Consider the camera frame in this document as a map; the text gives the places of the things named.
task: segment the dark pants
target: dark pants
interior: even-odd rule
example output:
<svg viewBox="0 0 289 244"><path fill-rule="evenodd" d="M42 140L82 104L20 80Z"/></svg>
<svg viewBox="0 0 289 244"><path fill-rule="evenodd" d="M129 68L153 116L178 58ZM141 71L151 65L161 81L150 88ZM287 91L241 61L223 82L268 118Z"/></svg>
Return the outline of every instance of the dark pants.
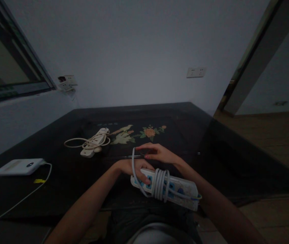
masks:
<svg viewBox="0 0 289 244"><path fill-rule="evenodd" d="M112 211L104 243L125 244L139 229L157 222L182 230L197 244L202 244L192 211L173 203L160 208Z"/></svg>

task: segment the person's right hand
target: person's right hand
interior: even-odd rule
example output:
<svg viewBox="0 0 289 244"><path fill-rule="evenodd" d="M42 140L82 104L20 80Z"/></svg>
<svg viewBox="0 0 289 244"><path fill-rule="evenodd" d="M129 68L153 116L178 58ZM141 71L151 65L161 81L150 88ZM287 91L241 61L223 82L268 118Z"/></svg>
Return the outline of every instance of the person's right hand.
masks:
<svg viewBox="0 0 289 244"><path fill-rule="evenodd" d="M171 163L171 164L176 164L176 163L180 163L183 161L179 156L172 153L171 151L169 151L167 148L163 147L160 144L152 144L150 142L150 143L143 144L139 147L136 147L135 149L136 150L151 149L157 152L157 154L150 154L151 151L149 151L149 154L145 155L144 157L145 159L154 159L154 160L161 161L163 163Z"/></svg>

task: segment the orange flower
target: orange flower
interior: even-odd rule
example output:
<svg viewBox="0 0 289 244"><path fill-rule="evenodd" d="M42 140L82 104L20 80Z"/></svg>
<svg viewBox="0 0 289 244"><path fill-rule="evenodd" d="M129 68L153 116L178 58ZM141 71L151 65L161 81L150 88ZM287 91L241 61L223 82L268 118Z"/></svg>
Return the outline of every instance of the orange flower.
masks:
<svg viewBox="0 0 289 244"><path fill-rule="evenodd" d="M147 137L152 137L152 136L155 136L155 134L156 134L154 129L152 129L152 128L145 129L144 133Z"/></svg>

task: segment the window frame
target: window frame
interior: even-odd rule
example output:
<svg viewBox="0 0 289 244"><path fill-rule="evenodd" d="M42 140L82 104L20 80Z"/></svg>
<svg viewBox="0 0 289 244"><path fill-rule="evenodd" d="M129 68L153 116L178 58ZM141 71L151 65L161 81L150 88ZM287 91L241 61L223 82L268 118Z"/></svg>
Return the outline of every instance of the window frame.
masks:
<svg viewBox="0 0 289 244"><path fill-rule="evenodd" d="M0 84L0 102L56 89L54 82L3 0L0 0L0 41L26 76L31 81L35 80L35 82Z"/></svg>

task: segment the power cord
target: power cord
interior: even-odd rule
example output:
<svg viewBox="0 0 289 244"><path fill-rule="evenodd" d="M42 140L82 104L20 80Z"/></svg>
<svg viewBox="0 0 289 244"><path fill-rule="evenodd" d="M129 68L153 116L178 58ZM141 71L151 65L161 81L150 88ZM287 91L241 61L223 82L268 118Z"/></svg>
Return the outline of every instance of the power cord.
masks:
<svg viewBox="0 0 289 244"><path fill-rule="evenodd" d="M96 138L99 138L101 137L102 135L104 135L104 140L102 143L99 143L98 145L95 145L93 144L91 141L92 140L95 140ZM72 139L69 139L67 141L64 142L64 145L66 147L69 147L69 148L77 148L77 147L82 147L83 149L94 149L96 147L100 147L100 146L106 146L108 144L110 144L111 142L111 139L109 137L107 137L107 135L110 135L108 132L102 132L102 133L98 133L94 136L92 136L90 139L85 139L85 138L72 138ZM67 142L69 141L74 141L74 140L82 140L82 141L85 141L82 145L79 145L79 146L68 146L67 145Z"/></svg>
<svg viewBox="0 0 289 244"><path fill-rule="evenodd" d="M44 163L44 164L48 164L50 165L50 171L49 174L47 175L47 178L45 179L45 182L49 179L51 171L52 171L52 164L50 163ZM3 217L4 215L6 215L8 212L10 212L11 210L13 210L18 204L20 204L22 201L24 201L26 198L28 198L30 195L32 195L35 191L37 191L39 188L41 188L44 183L43 182L38 188L36 188L34 191L32 191L30 194L28 194L27 196L25 196L22 200L20 200L15 206L13 206L12 208L10 208L9 210L7 210L6 212L4 212L2 215L0 215L0 218Z"/></svg>
<svg viewBox="0 0 289 244"><path fill-rule="evenodd" d="M164 203L167 202L167 197L168 197L168 192L173 193L174 195L180 197L180 198L185 198L185 199L189 199L189 200L193 200L193 201L199 201L200 199L202 199L202 197L190 197L187 195L183 195L177 191L174 191L172 189L169 188L169 182L170 182L170 174L169 174L169 170L161 170L159 168L156 169L156 173L155 176L151 182L151 185L153 186L152 188L152 193L151 195L148 195L145 190L143 189L143 187L141 186L141 184L138 181L137 175L135 174L135 168L134 168L134 151L135 151L135 147L132 150L132 173L134 176L134 179L136 181L136 183L138 184L140 191L143 193L143 195L145 195L146 197L154 197L158 200L163 200ZM167 181L166 184L164 183L165 181L165 176L167 174Z"/></svg>

